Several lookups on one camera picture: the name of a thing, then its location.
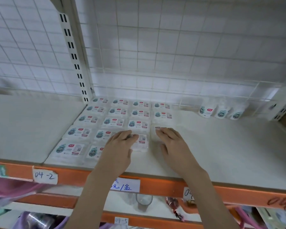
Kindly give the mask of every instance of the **shelving unit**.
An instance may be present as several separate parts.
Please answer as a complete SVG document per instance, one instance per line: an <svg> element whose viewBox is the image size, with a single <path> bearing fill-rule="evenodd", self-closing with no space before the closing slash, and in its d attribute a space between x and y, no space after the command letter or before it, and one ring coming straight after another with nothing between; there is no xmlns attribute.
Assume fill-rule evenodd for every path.
<svg viewBox="0 0 286 229"><path fill-rule="evenodd" d="M11 203L10 214L72 213L92 169L58 165L48 155L93 95L167 101L177 109L197 107L206 95L248 100L251 116L238 121L178 111L176 130L225 203L286 208L286 129L276 122L286 113L286 0L128 1L0 2L0 86L16 84L4 89L11 96L0 95L0 176L33 181L33 168L48 169L61 185ZM15 87L52 94L16 95ZM62 93L82 100L50 98ZM110 191L103 221L202 228L198 214L182 223L163 204L165 196L182 198L187 184L157 143L133 152L121 177L140 179L140 193L154 201L138 213L122 200L125 193Z"/></svg>

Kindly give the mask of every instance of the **wire mesh panel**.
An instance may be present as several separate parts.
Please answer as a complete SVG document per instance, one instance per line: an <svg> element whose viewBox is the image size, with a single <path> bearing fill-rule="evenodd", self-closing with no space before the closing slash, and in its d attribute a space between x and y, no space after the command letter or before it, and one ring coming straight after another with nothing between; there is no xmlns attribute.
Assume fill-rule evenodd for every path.
<svg viewBox="0 0 286 229"><path fill-rule="evenodd" d="M97 95L251 102L286 79L286 0L75 0Z"/></svg>
<svg viewBox="0 0 286 229"><path fill-rule="evenodd" d="M0 0L0 87L80 95L50 0Z"/></svg>

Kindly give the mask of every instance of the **pink item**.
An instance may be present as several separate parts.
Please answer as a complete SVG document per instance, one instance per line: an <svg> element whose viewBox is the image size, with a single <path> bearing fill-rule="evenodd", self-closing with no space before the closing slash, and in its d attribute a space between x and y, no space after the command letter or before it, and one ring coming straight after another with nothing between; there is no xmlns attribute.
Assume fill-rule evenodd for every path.
<svg viewBox="0 0 286 229"><path fill-rule="evenodd" d="M15 198L49 186L47 184L0 177L0 197Z"/></svg>
<svg viewBox="0 0 286 229"><path fill-rule="evenodd" d="M250 224L255 229L267 229L267 227L262 227L259 224L257 224L257 222L254 219L251 219L249 215L241 207L236 207L235 210L245 223Z"/></svg>
<svg viewBox="0 0 286 229"><path fill-rule="evenodd" d="M17 222L13 226L12 229L26 229L27 225L27 216L30 212L24 211L22 212L21 216L18 218ZM63 229L65 224L67 223L69 217L65 217L65 219L54 229Z"/></svg>

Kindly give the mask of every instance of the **right hand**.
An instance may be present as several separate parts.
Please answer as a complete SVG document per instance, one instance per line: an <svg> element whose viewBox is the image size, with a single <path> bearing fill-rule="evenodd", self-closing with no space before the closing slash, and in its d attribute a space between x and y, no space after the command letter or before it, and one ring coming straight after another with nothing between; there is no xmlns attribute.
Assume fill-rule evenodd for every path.
<svg viewBox="0 0 286 229"><path fill-rule="evenodd" d="M163 141L160 145L165 162L183 179L193 168L202 169L182 136L172 128L160 128L156 134Z"/></svg>

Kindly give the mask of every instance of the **left hand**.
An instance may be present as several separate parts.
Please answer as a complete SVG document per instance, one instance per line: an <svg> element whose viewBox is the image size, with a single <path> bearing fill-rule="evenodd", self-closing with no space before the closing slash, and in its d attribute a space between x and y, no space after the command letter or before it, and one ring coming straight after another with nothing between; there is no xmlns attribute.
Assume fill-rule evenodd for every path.
<svg viewBox="0 0 286 229"><path fill-rule="evenodd" d="M131 162L130 147L139 139L137 134L127 138L131 132L131 130L118 132L108 140L92 173L99 172L113 183L125 172Z"/></svg>

